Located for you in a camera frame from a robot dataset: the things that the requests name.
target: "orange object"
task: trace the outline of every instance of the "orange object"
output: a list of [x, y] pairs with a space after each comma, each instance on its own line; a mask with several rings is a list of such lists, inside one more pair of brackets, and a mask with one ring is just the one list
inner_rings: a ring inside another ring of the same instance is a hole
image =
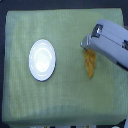
[[91, 79], [94, 74], [96, 61], [96, 53], [92, 50], [85, 50], [85, 65], [89, 78]]

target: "table surface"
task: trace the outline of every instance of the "table surface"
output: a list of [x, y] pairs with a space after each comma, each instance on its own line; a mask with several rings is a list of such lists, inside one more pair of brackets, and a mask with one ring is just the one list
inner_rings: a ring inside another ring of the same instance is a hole
[[[52, 9], [87, 9], [87, 8], [121, 8], [124, 25], [128, 26], [127, 0], [1, 0], [0, 1], [0, 115], [2, 115], [3, 79], [4, 79], [4, 48], [5, 22], [9, 10], [52, 10]], [[1, 121], [0, 127], [8, 128]]]

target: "white plate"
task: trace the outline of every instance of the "white plate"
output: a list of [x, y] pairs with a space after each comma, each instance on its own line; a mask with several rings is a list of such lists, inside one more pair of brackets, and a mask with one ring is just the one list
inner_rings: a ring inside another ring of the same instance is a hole
[[35, 42], [29, 54], [29, 68], [39, 81], [47, 80], [55, 68], [55, 51], [49, 41], [41, 39]]

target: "orange food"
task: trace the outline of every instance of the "orange food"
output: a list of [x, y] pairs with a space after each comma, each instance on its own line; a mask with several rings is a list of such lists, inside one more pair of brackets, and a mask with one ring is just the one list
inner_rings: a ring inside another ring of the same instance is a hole
[[93, 50], [85, 50], [85, 65], [89, 78], [91, 79], [95, 69], [96, 54]]

